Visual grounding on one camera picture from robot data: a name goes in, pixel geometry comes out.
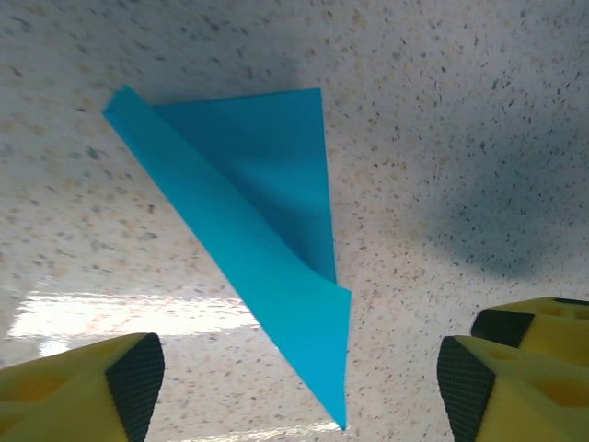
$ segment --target blue paper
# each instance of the blue paper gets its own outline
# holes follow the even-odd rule
[[[336,285],[318,89],[105,116],[341,427],[351,294]]]

